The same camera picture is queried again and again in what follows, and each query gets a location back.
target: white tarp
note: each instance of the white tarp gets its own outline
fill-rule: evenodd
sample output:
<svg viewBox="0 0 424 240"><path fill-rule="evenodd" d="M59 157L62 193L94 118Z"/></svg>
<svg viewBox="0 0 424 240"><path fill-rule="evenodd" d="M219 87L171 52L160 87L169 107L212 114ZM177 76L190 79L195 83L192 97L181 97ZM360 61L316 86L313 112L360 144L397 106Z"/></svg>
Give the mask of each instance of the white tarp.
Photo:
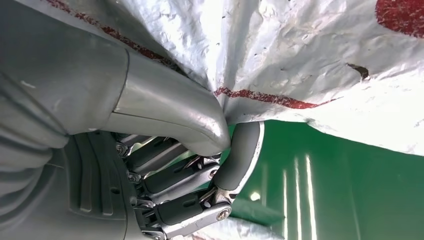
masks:
<svg viewBox="0 0 424 240"><path fill-rule="evenodd" d="M172 240L285 240L270 231L269 227L246 220L229 217L196 231L186 237L176 236Z"/></svg>
<svg viewBox="0 0 424 240"><path fill-rule="evenodd" d="M168 55L230 124L307 122L424 156L423 0L19 1L175 67Z"/></svg>

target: red marking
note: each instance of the red marking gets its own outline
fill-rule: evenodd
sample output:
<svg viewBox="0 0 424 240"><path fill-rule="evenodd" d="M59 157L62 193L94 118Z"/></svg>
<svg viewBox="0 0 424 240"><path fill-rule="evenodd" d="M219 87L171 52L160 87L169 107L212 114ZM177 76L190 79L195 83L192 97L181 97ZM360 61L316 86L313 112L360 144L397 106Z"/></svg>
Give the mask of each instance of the red marking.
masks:
<svg viewBox="0 0 424 240"><path fill-rule="evenodd" d="M76 10L73 10L67 4L61 2L60 0L45 0L45 1L48 2L51 6L57 8L57 9L60 9L60 10L66 12L66 13L68 13L68 14L70 14L70 15L78 18L78 19L81 19L82 21L84 21L88 24L96 26L97 28L101 29L103 32L105 32L109 36L112 36L113 38L118 39L119 41L125 43L130 48L136 50L140 54L142 54L142 55L144 55L144 56L146 56L150 59L159 60L160 63L162 63L163 65L165 65L167 67L170 67L171 69L178 69L178 67L175 65L175 63L172 62L171 60L164 58L163 56L158 55L158 54L150 51L149 49L147 49L145 47L140 46L139 44L133 42L129 38L122 36L117 30L111 28L110 26L102 25L99 21L95 20L91 16L88 16L85 13L77 12ZM329 102L336 100L336 99L332 99L330 101L326 101L326 102L323 102L323 103L320 103L320 104L314 104L314 103L299 101L299 100L296 100L296 99L288 97L288 96L277 96L277 95L272 95L272 94L267 94L267 93L262 93L262 92L257 92L257 91L250 91L250 90L247 90L247 89L232 91L229 88L223 87L223 86L221 86L213 94L216 97L218 97L221 94L225 94L229 98L248 98L248 99L252 99L252 100L261 101L261 102L264 102L264 103L277 104L277 105L281 105L281 106L284 106L284 107L287 107L287 108L292 108L292 109L312 109L312 108L316 108L318 106L321 106L323 104L326 104L326 103L329 103Z"/></svg>
<svg viewBox="0 0 424 240"><path fill-rule="evenodd" d="M272 94L262 93L258 91L251 91L247 89L232 91L228 87L223 87L223 86L218 88L218 90L213 92L213 94L215 95L215 97L218 97L221 94L225 94L229 98L248 98L252 100L261 101L264 103L281 105L291 109L313 109L338 99L338 98L331 99L323 103L314 104L314 103L299 101L289 96L278 96L278 95L272 95Z"/></svg>
<svg viewBox="0 0 424 240"><path fill-rule="evenodd" d="M119 41L123 42L124 44L128 45L130 48L134 49L135 51L139 52L140 54L154 60L158 60L163 65L170 67L171 69L177 69L178 67L175 65L174 62L171 60L156 54L152 52L151 50L140 46L139 44L135 43L134 41L130 40L128 37L122 36L117 30L111 28L110 26L102 25L99 21L95 20L91 16L82 13L77 12L76 10L70 8L66 3L63 3L60 0L45 0L48 2L51 6L54 8L60 9L78 19L81 19L82 21L91 24L93 26L96 26L97 28L101 29L104 33L108 34L109 36L118 39Z"/></svg>
<svg viewBox="0 0 424 240"><path fill-rule="evenodd" d="M424 0L377 0L375 13L383 27L424 38Z"/></svg>

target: gray robotic hand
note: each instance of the gray robotic hand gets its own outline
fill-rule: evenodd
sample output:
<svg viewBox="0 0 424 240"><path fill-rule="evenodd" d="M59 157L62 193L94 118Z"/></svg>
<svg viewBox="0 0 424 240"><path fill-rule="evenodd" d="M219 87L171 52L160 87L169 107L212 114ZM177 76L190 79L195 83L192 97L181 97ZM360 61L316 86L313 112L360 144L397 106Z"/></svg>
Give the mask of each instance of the gray robotic hand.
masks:
<svg viewBox="0 0 424 240"><path fill-rule="evenodd" d="M190 79L14 0L0 13L0 239L170 239L230 214L263 123L230 144ZM128 155L137 141L110 132L150 142Z"/></svg>

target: green surface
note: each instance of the green surface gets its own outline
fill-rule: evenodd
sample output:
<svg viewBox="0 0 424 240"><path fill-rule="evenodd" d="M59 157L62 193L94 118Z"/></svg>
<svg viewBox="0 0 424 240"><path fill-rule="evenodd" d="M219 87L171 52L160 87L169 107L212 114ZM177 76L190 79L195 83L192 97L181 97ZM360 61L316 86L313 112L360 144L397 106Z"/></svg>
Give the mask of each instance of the green surface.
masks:
<svg viewBox="0 0 424 240"><path fill-rule="evenodd" d="M422 240L423 170L423 157L267 121L233 215L289 240ZM253 192L261 197L255 202Z"/></svg>

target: bolt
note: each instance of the bolt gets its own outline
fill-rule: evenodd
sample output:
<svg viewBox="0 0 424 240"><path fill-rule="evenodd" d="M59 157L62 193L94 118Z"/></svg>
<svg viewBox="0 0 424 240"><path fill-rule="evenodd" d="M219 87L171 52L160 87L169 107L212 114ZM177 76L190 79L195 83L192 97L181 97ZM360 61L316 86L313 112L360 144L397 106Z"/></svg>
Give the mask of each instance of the bolt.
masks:
<svg viewBox="0 0 424 240"><path fill-rule="evenodd" d="M128 147L123 143L118 142L116 144L116 151L118 152L119 156L123 156L125 152L127 151L127 149Z"/></svg>
<svg viewBox="0 0 424 240"><path fill-rule="evenodd" d="M217 173L217 170L215 170L215 169L210 171L209 178L212 179L215 176L216 173Z"/></svg>
<svg viewBox="0 0 424 240"><path fill-rule="evenodd" d="M216 220L221 221L221 220L228 218L228 216L230 215L230 211L231 210L229 208L222 210L220 213L218 213Z"/></svg>

